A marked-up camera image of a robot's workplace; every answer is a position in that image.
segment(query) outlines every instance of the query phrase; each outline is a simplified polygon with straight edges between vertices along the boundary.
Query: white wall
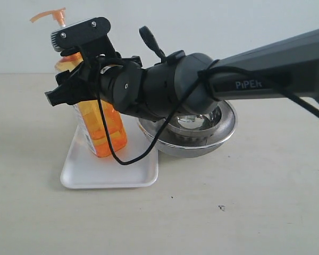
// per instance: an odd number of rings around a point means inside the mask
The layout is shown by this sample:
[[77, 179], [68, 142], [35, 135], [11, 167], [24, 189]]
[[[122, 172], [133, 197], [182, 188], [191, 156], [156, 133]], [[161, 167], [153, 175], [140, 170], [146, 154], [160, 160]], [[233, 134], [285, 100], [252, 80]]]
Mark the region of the white wall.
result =
[[319, 0], [5, 0], [0, 1], [0, 73], [51, 73], [59, 54], [50, 33], [52, 17], [32, 24], [35, 14], [66, 7], [67, 24], [105, 16], [123, 56], [140, 55], [145, 66], [157, 61], [138, 28], [147, 25], [169, 54], [203, 52], [213, 58], [266, 45], [319, 28]]

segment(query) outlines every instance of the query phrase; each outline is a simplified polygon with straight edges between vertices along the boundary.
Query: black wire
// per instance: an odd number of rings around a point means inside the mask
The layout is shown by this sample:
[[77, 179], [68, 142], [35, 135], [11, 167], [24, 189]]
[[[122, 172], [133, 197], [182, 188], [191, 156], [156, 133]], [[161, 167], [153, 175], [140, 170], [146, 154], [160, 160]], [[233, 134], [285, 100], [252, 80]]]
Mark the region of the black wire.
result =
[[217, 74], [217, 73], [239, 73], [239, 74], [243, 74], [245, 76], [248, 76], [250, 78], [254, 78], [256, 80], [259, 80], [261, 82], [264, 82], [266, 85], [268, 85], [272, 89], [276, 90], [281, 95], [289, 98], [290, 100], [292, 100], [293, 102], [295, 102], [296, 104], [300, 105], [302, 108], [308, 110], [309, 112], [311, 112], [312, 114], [314, 114], [316, 117], [319, 118], [319, 110], [317, 108], [315, 108], [311, 104], [305, 102], [304, 100], [302, 100], [301, 98], [299, 98], [298, 96], [296, 96], [292, 92], [286, 90], [285, 88], [283, 88], [279, 84], [277, 84], [277, 83], [275, 83], [275, 82], [273, 82], [273, 81], [271, 81], [269, 79], [266, 79], [266, 78], [262, 77], [261, 75], [256, 74], [255, 72], [247, 71], [245, 69], [241, 69], [241, 68], [234, 67], [234, 66], [218, 66], [218, 67], [211, 68], [218, 61], [219, 61], [219, 59], [214, 60], [208, 66], [208, 68], [206, 68], [205, 70], [199, 72], [199, 74], [200, 74], [199, 77], [189, 87], [189, 89], [183, 94], [183, 97], [180, 99], [180, 101], [175, 105], [175, 107], [169, 113], [168, 117], [166, 118], [166, 120], [164, 121], [162, 126], [158, 129], [158, 131], [157, 131], [156, 135], [154, 136], [150, 146], [146, 149], [146, 151], [143, 154], [141, 154], [140, 156], [138, 156], [138, 157], [136, 157], [136, 158], [134, 158], [132, 160], [129, 160], [129, 161], [122, 161], [116, 155], [116, 153], [115, 153], [115, 151], [113, 149], [113, 145], [112, 145], [111, 138], [110, 138], [110, 135], [109, 135], [109, 132], [108, 132], [107, 124], [106, 124], [106, 119], [105, 119], [105, 116], [104, 116], [104, 111], [103, 111], [103, 108], [102, 108], [102, 102], [100, 101], [100, 88], [99, 88], [99, 82], [98, 82], [99, 74], [98, 74], [97, 82], [96, 82], [96, 84], [97, 84], [97, 101], [98, 101], [98, 106], [99, 106], [100, 114], [101, 114], [101, 117], [102, 117], [104, 129], [105, 129], [105, 134], [106, 134], [108, 146], [110, 148], [110, 151], [111, 151], [111, 154], [112, 154], [113, 158], [119, 164], [126, 166], [126, 165], [133, 164], [133, 163], [135, 163], [137, 161], [140, 161], [141, 159], [146, 157], [151, 152], [153, 147], [155, 146], [155, 144], [158, 141], [160, 135], [162, 134], [162, 132], [164, 131], [164, 129], [166, 128], [166, 126], [170, 122], [171, 118], [175, 115], [175, 113], [179, 109], [179, 107], [187, 100], [187, 98], [191, 95], [191, 93], [197, 88], [197, 86], [200, 83], [207, 83], [208, 82], [207, 78], [209, 78], [212, 74]]

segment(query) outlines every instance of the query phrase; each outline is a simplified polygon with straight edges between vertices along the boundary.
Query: stainless steel bowl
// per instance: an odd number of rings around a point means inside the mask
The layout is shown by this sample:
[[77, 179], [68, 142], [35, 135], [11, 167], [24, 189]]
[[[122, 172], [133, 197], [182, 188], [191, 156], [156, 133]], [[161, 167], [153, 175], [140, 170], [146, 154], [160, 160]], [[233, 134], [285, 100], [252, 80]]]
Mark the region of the stainless steel bowl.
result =
[[[153, 140], [163, 122], [138, 119], [138, 125], [149, 141]], [[226, 142], [236, 126], [234, 108], [229, 102], [221, 101], [210, 114], [182, 116], [171, 120], [155, 147], [171, 156], [199, 157]]]

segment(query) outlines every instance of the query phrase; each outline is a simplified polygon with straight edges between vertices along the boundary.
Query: white tabletop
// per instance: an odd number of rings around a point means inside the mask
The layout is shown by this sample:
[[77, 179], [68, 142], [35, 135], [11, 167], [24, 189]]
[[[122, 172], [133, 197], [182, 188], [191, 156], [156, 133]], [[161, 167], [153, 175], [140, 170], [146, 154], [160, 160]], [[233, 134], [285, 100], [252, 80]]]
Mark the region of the white tabletop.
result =
[[140, 189], [68, 190], [76, 121], [52, 74], [0, 75], [0, 254], [319, 254], [319, 120], [287, 99], [232, 101], [234, 136], [159, 155]]

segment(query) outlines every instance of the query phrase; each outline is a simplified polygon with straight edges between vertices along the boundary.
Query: white tray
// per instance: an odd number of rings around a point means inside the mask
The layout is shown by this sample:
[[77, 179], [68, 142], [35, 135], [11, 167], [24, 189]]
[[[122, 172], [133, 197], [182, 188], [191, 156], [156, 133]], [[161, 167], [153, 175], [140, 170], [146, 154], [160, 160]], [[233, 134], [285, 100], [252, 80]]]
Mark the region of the white tray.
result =
[[[118, 151], [118, 157], [127, 161], [142, 154], [149, 146], [136, 118], [122, 115], [128, 144]], [[122, 166], [112, 156], [96, 157], [77, 127], [60, 177], [69, 189], [137, 188], [152, 185], [158, 177], [158, 152], [153, 149], [148, 156], [134, 164]]]

